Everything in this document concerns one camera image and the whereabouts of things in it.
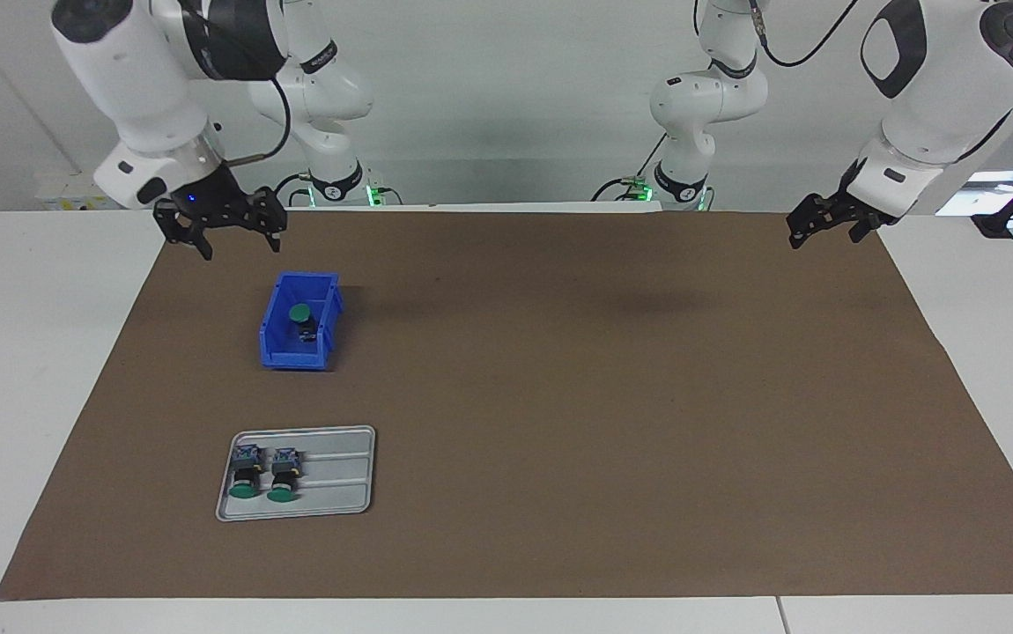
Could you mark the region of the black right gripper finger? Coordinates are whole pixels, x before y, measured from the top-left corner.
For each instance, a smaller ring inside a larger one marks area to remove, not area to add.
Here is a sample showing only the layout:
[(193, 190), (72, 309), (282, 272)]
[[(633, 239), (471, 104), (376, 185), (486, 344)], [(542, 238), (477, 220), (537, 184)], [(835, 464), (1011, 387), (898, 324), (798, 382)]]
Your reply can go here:
[(212, 260), (212, 245), (204, 236), (207, 229), (204, 221), (184, 217), (176, 206), (156, 206), (153, 220), (169, 244), (193, 247), (205, 261)]
[(248, 196), (248, 229), (265, 238), (272, 253), (280, 253), (286, 229), (286, 211), (272, 189), (257, 189)]

